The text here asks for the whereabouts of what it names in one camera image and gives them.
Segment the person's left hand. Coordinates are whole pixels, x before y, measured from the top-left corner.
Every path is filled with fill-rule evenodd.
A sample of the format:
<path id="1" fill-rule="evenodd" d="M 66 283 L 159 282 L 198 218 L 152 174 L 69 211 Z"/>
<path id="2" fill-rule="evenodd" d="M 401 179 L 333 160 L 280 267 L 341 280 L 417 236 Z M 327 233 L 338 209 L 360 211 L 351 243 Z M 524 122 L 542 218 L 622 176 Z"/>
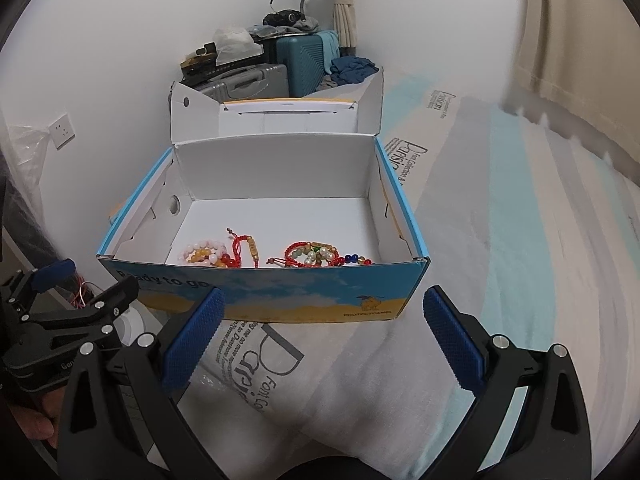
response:
<path id="1" fill-rule="evenodd" d="M 65 387 L 49 391 L 38 399 L 20 401 L 11 405 L 10 411 L 29 440 L 46 441 L 51 448 L 58 448 L 58 432 Z"/>

